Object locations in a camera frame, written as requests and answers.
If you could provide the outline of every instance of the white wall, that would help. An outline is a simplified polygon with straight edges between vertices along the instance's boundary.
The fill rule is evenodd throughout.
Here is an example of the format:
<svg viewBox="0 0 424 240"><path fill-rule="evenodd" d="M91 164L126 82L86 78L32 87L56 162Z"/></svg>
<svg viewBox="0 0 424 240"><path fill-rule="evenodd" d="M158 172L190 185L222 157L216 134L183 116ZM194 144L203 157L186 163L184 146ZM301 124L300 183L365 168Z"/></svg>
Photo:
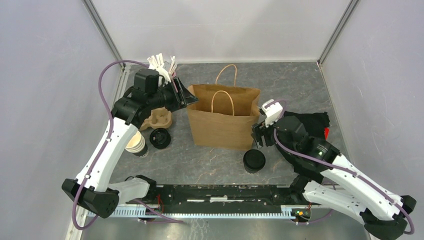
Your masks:
<svg viewBox="0 0 424 240"><path fill-rule="evenodd" d="M71 216L61 190L106 126L97 78L114 59L79 0L0 7L0 239L59 240ZM119 69L104 79L112 100Z"/></svg>
<svg viewBox="0 0 424 240"><path fill-rule="evenodd" d="M423 1L360 1L323 64L351 160L418 201L406 240L424 238L423 12Z"/></svg>
<svg viewBox="0 0 424 240"><path fill-rule="evenodd" d="M316 61L349 0L93 0L124 59Z"/></svg>

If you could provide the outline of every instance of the paper bag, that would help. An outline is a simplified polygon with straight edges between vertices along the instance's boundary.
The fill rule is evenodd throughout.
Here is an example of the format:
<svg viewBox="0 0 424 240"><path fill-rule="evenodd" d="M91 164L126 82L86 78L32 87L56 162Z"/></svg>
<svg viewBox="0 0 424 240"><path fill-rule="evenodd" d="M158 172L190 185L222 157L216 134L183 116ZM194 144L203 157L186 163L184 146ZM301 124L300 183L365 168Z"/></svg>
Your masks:
<svg viewBox="0 0 424 240"><path fill-rule="evenodd" d="M194 144L247 151L252 148L252 125L258 122L257 88L237 87L237 67L234 86L194 84L188 90L199 101L187 107Z"/></svg>

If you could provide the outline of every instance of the red object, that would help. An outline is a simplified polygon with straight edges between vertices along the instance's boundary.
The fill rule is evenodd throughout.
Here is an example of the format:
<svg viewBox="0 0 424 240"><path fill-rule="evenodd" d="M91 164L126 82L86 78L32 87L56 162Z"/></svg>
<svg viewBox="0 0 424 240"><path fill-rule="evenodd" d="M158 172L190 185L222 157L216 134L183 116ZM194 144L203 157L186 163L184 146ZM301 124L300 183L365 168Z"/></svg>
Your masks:
<svg viewBox="0 0 424 240"><path fill-rule="evenodd" d="M325 140L327 140L327 138L329 136L329 133L330 133L330 129L328 127L326 127L325 128L325 132L324 132L324 134L325 134Z"/></svg>

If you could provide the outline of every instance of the marble surface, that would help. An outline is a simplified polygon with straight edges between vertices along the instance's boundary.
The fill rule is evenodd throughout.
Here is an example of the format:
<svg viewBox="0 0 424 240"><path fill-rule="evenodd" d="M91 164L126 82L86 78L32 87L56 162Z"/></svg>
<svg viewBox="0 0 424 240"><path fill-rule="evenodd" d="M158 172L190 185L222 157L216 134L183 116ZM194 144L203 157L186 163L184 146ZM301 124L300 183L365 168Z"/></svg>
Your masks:
<svg viewBox="0 0 424 240"><path fill-rule="evenodd" d="M186 87L190 84L213 84L226 63L179 64L177 73ZM261 89L259 103L271 98L285 98L288 110L297 113L328 112L330 132L328 141L346 154L334 109L324 80L316 63L267 62L237 63L237 85ZM133 66L129 78L138 66ZM234 69L227 68L219 83L232 85ZM124 151L111 176L111 183L128 176L144 175L158 184L282 184L289 185L296 177L292 166L275 147L263 147L265 167L250 174L243 167L243 151L194 145L187 111L172 114L168 129L171 144L162 150L147 141L149 154L139 158ZM148 139L152 129L142 131Z"/></svg>

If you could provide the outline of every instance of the black cup lid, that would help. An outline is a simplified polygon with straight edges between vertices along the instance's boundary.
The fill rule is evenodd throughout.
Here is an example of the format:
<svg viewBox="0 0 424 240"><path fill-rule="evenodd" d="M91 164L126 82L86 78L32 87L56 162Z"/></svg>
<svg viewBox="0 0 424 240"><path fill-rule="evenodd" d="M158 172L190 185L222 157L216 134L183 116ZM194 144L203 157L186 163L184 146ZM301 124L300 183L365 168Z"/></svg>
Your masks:
<svg viewBox="0 0 424 240"><path fill-rule="evenodd" d="M150 143L157 149L164 149L171 143L171 135L165 128L156 128L150 133Z"/></svg>
<svg viewBox="0 0 424 240"><path fill-rule="evenodd" d="M265 155L257 149L251 149L244 154L243 164L246 171L256 173L265 166Z"/></svg>

